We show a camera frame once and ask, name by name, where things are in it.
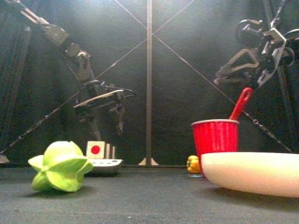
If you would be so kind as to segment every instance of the black backdrop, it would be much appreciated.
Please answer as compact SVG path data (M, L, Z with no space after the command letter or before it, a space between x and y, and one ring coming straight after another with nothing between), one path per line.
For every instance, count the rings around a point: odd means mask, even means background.
M154 0L154 43L149 49L146 27L151 9L146 0L23 1L90 52L98 78L137 93L126 101L125 134L110 133L107 137L126 164L139 164L150 150L159 165L185 165L186 158L195 153L191 124L230 117L242 89L215 87L213 80L221 66L245 47L235 39L239 21L246 18L267 21L265 2ZM282 24L286 31L297 28L295 9L298 2L293 1ZM0 15L2 150L58 107L60 110L4 154L11 161L23 163L59 140L74 141L86 150L87 141L94 138L72 109L78 82L40 35L30 32L6 11ZM151 80L149 52L153 53ZM255 91L247 105L250 117L239 118L241 151L287 152L253 119L295 151L297 68L294 65L285 70L287 89L282 89L277 75ZM146 106L149 94L151 108Z

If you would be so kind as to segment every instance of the yellow toy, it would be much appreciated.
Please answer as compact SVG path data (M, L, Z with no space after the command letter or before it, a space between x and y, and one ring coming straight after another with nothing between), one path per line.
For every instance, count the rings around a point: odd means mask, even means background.
M191 174L202 173L202 164L198 156L189 156L187 169Z

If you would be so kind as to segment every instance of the green star fruit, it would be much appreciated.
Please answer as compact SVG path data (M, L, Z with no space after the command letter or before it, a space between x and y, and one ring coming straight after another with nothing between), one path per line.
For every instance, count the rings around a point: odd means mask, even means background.
M77 192L83 186L85 174L94 168L81 147L67 141L52 143L44 155L31 158L28 163L38 171L32 180L35 191L55 188L64 192Z

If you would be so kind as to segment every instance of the red cup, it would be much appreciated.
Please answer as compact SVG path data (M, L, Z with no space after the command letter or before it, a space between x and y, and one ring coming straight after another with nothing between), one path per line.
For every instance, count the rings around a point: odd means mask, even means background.
M195 149L202 154L239 150L239 122L215 119L195 122L193 125Z

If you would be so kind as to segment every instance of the white plastic bowl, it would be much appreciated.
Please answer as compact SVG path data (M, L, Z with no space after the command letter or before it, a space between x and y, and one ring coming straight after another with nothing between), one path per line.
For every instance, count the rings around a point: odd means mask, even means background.
M218 152L202 155L210 182L249 193L299 198L299 155Z

